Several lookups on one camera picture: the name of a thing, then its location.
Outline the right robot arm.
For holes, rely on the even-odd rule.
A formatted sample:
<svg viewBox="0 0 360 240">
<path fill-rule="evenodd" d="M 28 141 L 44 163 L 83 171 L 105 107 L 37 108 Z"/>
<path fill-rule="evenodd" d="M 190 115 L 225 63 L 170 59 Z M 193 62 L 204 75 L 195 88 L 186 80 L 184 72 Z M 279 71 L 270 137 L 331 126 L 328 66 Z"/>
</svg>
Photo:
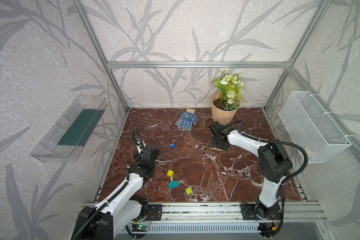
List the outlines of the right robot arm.
<svg viewBox="0 0 360 240">
<path fill-rule="evenodd" d="M 209 126 L 213 134 L 212 148 L 227 151 L 230 146 L 237 146 L 258 157 L 264 181 L 253 210 L 257 218 L 267 220 L 279 210 L 283 186 L 307 167 L 308 154 L 297 144 L 257 138 L 242 132 L 240 126 L 234 128 L 233 125 L 222 125 L 216 121 Z M 284 146 L 293 147 L 303 155 L 303 164 L 292 174 L 289 172 L 293 163 Z"/>
</svg>

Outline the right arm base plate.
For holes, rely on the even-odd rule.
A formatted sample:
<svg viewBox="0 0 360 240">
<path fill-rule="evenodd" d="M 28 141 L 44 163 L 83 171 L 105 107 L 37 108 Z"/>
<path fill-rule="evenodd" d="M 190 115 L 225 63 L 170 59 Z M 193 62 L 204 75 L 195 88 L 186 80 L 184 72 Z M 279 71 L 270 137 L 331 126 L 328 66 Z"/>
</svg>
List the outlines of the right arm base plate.
<svg viewBox="0 0 360 240">
<path fill-rule="evenodd" d="M 240 209 L 243 220 L 272 220 L 273 216 L 280 219 L 282 215 L 282 209 L 278 203 L 268 208 L 259 201 L 255 204 L 242 202 Z"/>
</svg>

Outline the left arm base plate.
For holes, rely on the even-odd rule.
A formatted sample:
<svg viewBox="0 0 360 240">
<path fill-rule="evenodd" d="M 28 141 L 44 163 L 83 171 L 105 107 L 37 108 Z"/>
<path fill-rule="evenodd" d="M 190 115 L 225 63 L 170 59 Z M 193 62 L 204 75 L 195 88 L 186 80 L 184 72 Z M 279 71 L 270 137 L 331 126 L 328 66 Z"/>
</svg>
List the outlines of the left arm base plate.
<svg viewBox="0 0 360 240">
<path fill-rule="evenodd" d="M 148 204 L 147 214 L 144 218 L 145 221 L 160 221 L 162 219 L 163 205 L 161 204 Z"/>
</svg>

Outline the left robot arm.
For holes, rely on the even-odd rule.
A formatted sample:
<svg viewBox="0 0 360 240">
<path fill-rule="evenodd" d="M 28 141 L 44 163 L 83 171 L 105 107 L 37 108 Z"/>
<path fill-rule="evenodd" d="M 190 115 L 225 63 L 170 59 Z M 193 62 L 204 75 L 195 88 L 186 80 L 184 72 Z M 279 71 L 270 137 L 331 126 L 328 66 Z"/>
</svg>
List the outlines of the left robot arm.
<svg viewBox="0 0 360 240">
<path fill-rule="evenodd" d="M 160 149 L 146 145 L 138 130 L 132 133 L 138 153 L 126 178 L 103 201 L 79 213 L 72 240 L 114 240 L 131 221 L 148 215 L 148 200 L 136 193 L 154 176 Z"/>
</svg>

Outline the green cube block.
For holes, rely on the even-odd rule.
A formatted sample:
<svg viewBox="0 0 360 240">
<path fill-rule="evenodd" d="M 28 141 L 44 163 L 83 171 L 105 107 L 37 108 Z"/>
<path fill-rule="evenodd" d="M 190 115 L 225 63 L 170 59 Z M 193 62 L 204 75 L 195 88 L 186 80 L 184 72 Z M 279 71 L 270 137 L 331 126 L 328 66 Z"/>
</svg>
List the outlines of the green cube block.
<svg viewBox="0 0 360 240">
<path fill-rule="evenodd" d="M 187 195 L 191 195 L 193 193 L 192 188 L 191 187 L 186 188 L 186 193 Z"/>
</svg>

